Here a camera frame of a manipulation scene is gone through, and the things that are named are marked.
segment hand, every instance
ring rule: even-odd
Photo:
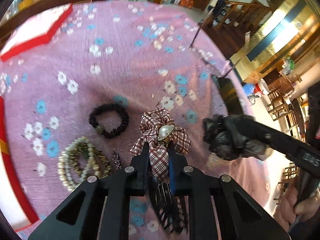
[[[289,184],[288,190],[281,197],[276,213],[273,216],[279,225],[287,232],[289,231],[289,223],[292,224],[297,215],[301,216],[300,222],[307,221],[315,215],[320,206],[320,194],[318,189],[312,197],[300,202],[294,207],[297,198],[298,191],[296,189],[296,179],[294,179]]]

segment finger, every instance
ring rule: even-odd
[[[293,206],[289,203],[288,198],[290,198],[289,195],[284,195],[284,197],[281,199],[280,210],[283,219],[292,224],[296,219],[296,214],[294,213]]]
[[[294,211],[297,215],[301,215],[301,221],[309,220],[318,211],[320,206],[320,193],[317,189],[315,195],[299,203]]]
[[[276,212],[273,215],[273,218],[275,219],[275,221],[278,222],[278,224],[286,231],[289,231],[289,222],[285,221],[281,215],[281,211],[280,211],[280,206],[277,206]]]

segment beaded bracelet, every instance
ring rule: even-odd
[[[88,153],[89,156],[84,170],[81,170],[77,161],[77,157],[81,153]],[[73,141],[68,147],[65,148],[64,151],[61,152],[61,155],[58,157],[58,159],[59,179],[68,189],[68,191],[74,191],[87,178],[87,173],[90,169],[93,169],[94,175],[100,179],[111,174],[112,168],[109,165],[109,161],[106,160],[105,156],[100,150],[89,143],[86,137],[79,137]],[[97,160],[100,160],[100,163],[103,166],[103,172],[101,172],[100,166],[97,164]],[[79,183],[77,184],[72,179],[70,167],[74,168],[80,177]]]
[[[122,119],[121,125],[119,125],[117,128],[114,128],[111,132],[107,132],[104,126],[100,125],[96,119],[98,115],[109,111],[116,111]],[[129,116],[123,107],[117,104],[106,104],[98,106],[92,111],[90,114],[89,123],[96,129],[98,134],[103,135],[107,139],[111,139],[124,132],[129,124]]]

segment jewelry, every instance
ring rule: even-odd
[[[100,125],[96,119],[98,115],[109,111],[116,111],[122,119],[121,125],[119,125],[117,128],[114,128],[111,132],[107,132],[104,126]],[[124,132],[129,124],[129,116],[123,107],[117,104],[107,104],[98,106],[92,111],[90,114],[89,123],[96,129],[98,134],[103,135],[107,139],[111,139]]]
[[[119,158],[119,154],[112,151],[112,160],[113,160],[113,164],[115,166],[115,170],[118,171],[119,169],[122,168],[121,163],[120,163],[120,158]]]
[[[174,125],[164,125],[159,129],[158,141],[169,142],[170,135],[176,130]]]
[[[88,159],[88,162],[82,170],[78,163],[78,156],[84,154],[84,157]],[[95,148],[89,143],[86,137],[79,137],[74,140],[58,157],[58,174],[62,184],[68,189],[68,191],[74,191],[84,180],[87,178],[87,174],[90,169],[93,169],[93,174],[100,179],[108,177],[111,174],[111,166],[109,161],[100,150]],[[103,172],[100,170],[99,161],[102,164]],[[74,168],[78,176],[80,177],[79,183],[76,184],[71,176],[70,167]]]

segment wooden chair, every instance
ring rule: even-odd
[[[290,113],[288,104],[285,102],[284,97],[278,90],[272,91],[268,94],[271,103],[268,105],[271,108],[268,113],[271,114],[273,121],[279,120]]]

